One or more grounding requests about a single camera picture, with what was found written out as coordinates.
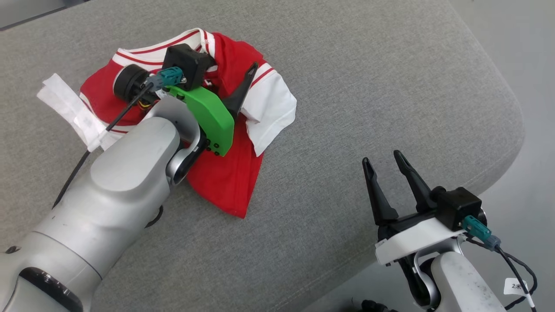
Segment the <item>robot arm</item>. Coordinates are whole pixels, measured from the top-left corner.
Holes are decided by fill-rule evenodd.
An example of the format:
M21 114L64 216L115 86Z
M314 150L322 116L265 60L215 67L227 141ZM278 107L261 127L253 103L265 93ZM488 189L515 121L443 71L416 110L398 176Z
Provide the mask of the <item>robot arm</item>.
M422 309L505 311L460 248L466 240L462 234L469 231L487 242L491 250L496 247L503 254L498 246L500 241L485 226L482 201L464 188L449 192L443 187L430 190L401 152L396 150L393 154L415 196L416 213L398 217L378 185L374 168L367 158L363 159L374 221L379 226L378 262L387 266L399 263L415 304Z
M153 115L100 155L11 253L0 254L0 307L60 308L29 300L32 284L68 310L88 311L96 287L182 179L183 150L173 123Z

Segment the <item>wire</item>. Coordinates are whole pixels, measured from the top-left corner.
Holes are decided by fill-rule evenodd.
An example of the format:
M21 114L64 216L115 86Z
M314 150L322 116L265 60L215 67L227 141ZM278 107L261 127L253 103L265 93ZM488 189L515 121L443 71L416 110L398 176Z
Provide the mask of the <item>wire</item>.
M141 108L142 110L148 110L150 108L150 106L152 106L149 103L143 103L143 101L138 100L137 104L139 104L139 108Z
M147 85L145 85L143 87L143 89L141 89L141 91L137 94L136 97L134 97L131 102L129 102L129 104L127 104L127 106L122 110L121 113L119 113L119 115L116 116L116 118L114 119L114 121L112 121L107 127L106 127L106 132L110 132L110 130L112 130L112 128L115 127L115 125L123 118L123 116L125 116L125 114L127 114L127 112L131 109L131 107L133 107L133 105L135 105L135 103L137 103L139 101L139 99L153 86L154 84L148 83ZM83 164L85 163L85 160L87 160L87 157L89 157L90 155L90 151L87 150L83 156L81 156L81 159L79 160L79 162L77 163L77 165L75 166L75 168L73 168L73 171L71 172L71 174L69 175L69 178L65 181L64 186L62 187L62 190L60 191L60 193L58 194L58 197L56 197L56 200L54 201L54 205L52 205L52 209L54 209L54 207L56 207L56 205L60 202L60 200L62 200L62 197L65 194L65 191L67 191L69 185L71 184L71 182L73 181L73 179L75 178L75 176L77 175L77 173L79 172L79 169L81 169L81 167L83 166Z
M480 246L482 248L488 249L488 247L485 244L482 244L478 241L473 240L471 235L468 235L467 233L465 233L465 235L467 236L467 239L466 239L467 242L472 243L472 244L477 245L477 246ZM501 254L497 249L495 249L494 251L498 254ZM538 278L536 277L536 274L534 273L534 271L532 271L532 269L528 265L526 265L526 263L518 260L515 256L513 256L509 253L505 253L505 255L507 257L509 257L511 260L513 260L514 262L523 266L526 269L526 271L532 276L532 288L530 288L530 291L529 291L529 293L532 295L534 293L534 291L536 291L536 289L538 288ZM515 305L523 302L524 300L526 300L525 296L518 298L517 300L515 300L515 301L509 303L508 305L506 305L505 310L512 309Z
M511 262L511 260L507 256L507 254L503 251L503 249L501 249L501 247L499 247L499 245L495 246L495 249L499 252L499 254L503 257L503 259L505 259L505 262L507 262L507 264L511 268L511 271L513 271L514 275L517 277L518 282L522 285L522 290L524 291L524 294L526 295L526 299L528 299L528 304L530 305L530 308L532 309L532 312L536 312L536 306L534 305L534 302L532 301L532 297L530 296L530 293L528 292L528 288L526 287L526 284L522 280L522 277L518 273L517 269L514 267L514 264Z
M158 208L158 214L156 215L156 218L154 218L152 221L147 223L147 225L144 228L146 229L146 228L150 228L151 226L153 226L154 223L156 223L156 222L158 222L158 220L160 220L163 213L164 213L164 206L160 206L160 208Z

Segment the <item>floor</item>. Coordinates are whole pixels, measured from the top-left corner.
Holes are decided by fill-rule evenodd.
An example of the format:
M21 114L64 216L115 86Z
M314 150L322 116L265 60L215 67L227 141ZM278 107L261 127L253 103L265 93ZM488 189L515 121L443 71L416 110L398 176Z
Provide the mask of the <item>floor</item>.
M480 195L489 227L505 251L538 275L538 311L550 311L555 289L555 2L553 0L450 0L482 44L521 103L526 140L508 172ZM500 301L504 279L512 277L502 258L468 244L466 257ZM531 278L522 270L524 280ZM398 265L370 265L314 302L304 312L358 311L371 299L400 312L414 306ZM530 311L522 303L511 311Z

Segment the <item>black cable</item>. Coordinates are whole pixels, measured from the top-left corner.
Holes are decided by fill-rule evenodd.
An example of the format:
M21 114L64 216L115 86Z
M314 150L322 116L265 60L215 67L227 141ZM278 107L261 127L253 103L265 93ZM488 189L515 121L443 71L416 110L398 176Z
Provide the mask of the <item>black cable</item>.
M131 102L129 102L129 104L127 104L127 106L122 110L121 113L119 113L119 115L114 119L114 121L112 121L112 123L110 123L107 127L106 127L106 132L110 132L110 130L112 130L112 128L115 127L115 125L123 118L123 116L125 116L125 114L127 114L127 112L131 109L131 107L133 107L133 105L135 105L137 103L137 101L153 86L154 84L148 83L147 85L145 85L143 87L143 89L141 89L141 91L139 92L139 94L137 94L137 96L135 98L133 98L131 100ZM71 182L73 181L73 179L75 178L75 176L77 175L77 173L79 172L79 170L81 169L81 167L83 166L83 164L85 163L85 160L87 159L87 157L89 157L90 152L89 150L87 150L83 156L81 156L81 159L79 160L79 162L77 163L77 165L75 166L75 168L73 168L73 171L71 172L71 174L69 175L69 178L65 181L64 186L62 187L62 190L60 191L60 193L58 194L58 197L56 197L56 200L54 201L54 205L52 205L52 209L54 209L54 207L56 207L56 205L60 202L60 200L62 200L62 197L65 194L65 191L67 191L69 185L71 184Z
M473 240L473 239L472 239L473 236L471 236L471 235L469 235L469 234L467 234L467 233L465 233L465 235L468 237L468 238L466 239L467 242L472 243L472 244L474 244L474 245L478 245L478 246L480 246L480 247L482 247L482 248L485 248L485 249L489 250L489 249L486 247L485 244L482 244L482 243L480 243L480 242L478 242L478 241ZM528 265L526 265L526 263L524 263L524 262L518 260L515 256L513 256L513 255L511 255L511 254L509 254L509 253L505 253L505 254L506 254L507 257L509 257L511 260L513 260L514 262L516 262L516 263L518 263L519 265L523 266L523 267L526 269L526 271L530 274L530 276L532 276L532 288L530 288L530 294L531 294L531 295L534 294L534 291L536 291L536 289L538 288L538 278L536 277L536 274L534 273L534 271L532 271L532 269L531 269ZM515 300L515 301L509 303L508 305L506 305L506 306L505 306L505 310L512 309L515 305L517 305L517 304L523 302L524 300L526 300L526 297L524 297L524 296L518 298L517 300Z
M160 206L160 208L158 208L158 214L156 215L156 218L154 218L152 221L150 221L149 223L147 223L147 225L144 227L145 229L148 227L151 227L154 225L154 223L158 222L158 220L160 220L160 218L162 217L162 214L164 213L164 207Z
M517 269L514 267L514 264L511 262L511 260L509 259L509 257L507 256L507 254L503 251L503 249L501 249L501 247L499 247L499 245L495 246L495 249L499 252L499 254L503 257L503 259L505 260L505 262L507 262L507 264L509 265L509 267L511 268L511 271L513 271L513 274L517 277L518 282L520 283L520 285L522 286L522 290L524 291L524 293L528 296L530 296L529 292L528 292L528 287L526 287L524 281L522 280L522 277L520 276L520 274L518 273ZM536 312L536 307L535 306L531 306L530 307L532 309L532 312Z

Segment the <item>teal connector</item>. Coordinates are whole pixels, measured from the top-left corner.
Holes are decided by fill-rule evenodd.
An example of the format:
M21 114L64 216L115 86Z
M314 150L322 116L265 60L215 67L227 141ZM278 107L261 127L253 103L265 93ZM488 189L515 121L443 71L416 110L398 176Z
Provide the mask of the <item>teal connector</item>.
M486 241L491 236L491 230L471 215L466 216L462 221L462 228L481 241Z
M162 77L163 85L177 85L181 83L183 71L181 68L176 66L162 69L157 73L157 75Z

